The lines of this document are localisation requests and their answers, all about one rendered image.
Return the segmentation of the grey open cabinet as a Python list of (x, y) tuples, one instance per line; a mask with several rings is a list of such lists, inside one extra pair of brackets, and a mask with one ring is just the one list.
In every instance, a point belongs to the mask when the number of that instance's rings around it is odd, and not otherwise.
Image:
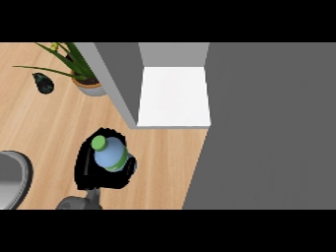
[(129, 128), (208, 129), (136, 126), (144, 68), (203, 67), (206, 69), (211, 47), (206, 42), (79, 42), (76, 46)]

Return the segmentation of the dark eggplant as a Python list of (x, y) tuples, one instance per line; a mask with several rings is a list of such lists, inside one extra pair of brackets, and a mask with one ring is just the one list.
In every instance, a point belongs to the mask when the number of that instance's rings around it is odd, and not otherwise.
[(33, 73), (37, 88), (42, 94), (48, 95), (54, 91), (54, 82), (43, 73)]

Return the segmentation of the green potted plant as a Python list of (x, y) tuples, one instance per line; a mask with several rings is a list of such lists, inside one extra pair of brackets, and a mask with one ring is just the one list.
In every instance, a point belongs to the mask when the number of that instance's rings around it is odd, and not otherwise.
[(37, 66), (24, 66), (24, 69), (49, 71), (71, 79), (71, 82), (80, 92), (88, 96), (104, 96), (107, 94), (102, 89), (101, 82), (85, 60), (79, 48), (73, 42), (54, 42), (49, 46), (37, 43), (37, 46), (51, 53), (61, 63), (67, 66), (70, 72), (48, 69)]

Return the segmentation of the dark grey cabinet door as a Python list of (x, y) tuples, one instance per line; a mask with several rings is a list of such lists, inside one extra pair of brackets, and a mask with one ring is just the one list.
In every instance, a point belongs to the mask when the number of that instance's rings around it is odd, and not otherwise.
[(336, 209), (336, 43), (215, 43), (188, 209)]

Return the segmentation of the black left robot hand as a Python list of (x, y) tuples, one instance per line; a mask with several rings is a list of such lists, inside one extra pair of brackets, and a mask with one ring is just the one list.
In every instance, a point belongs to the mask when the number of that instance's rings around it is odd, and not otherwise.
[(126, 170), (122, 172), (110, 172), (95, 163), (95, 151), (92, 150), (91, 142), (98, 135), (119, 138), (126, 145), (126, 136), (110, 128), (99, 128), (88, 137), (80, 146), (74, 164), (74, 181), (79, 190), (91, 190), (99, 187), (125, 188), (136, 169), (135, 157), (126, 163)]

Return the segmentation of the grey rounded appliance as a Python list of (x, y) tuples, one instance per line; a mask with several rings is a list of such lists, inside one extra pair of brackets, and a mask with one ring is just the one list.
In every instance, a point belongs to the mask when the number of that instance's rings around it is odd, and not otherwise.
[(0, 210), (17, 210), (33, 183), (33, 163), (17, 151), (0, 152)]

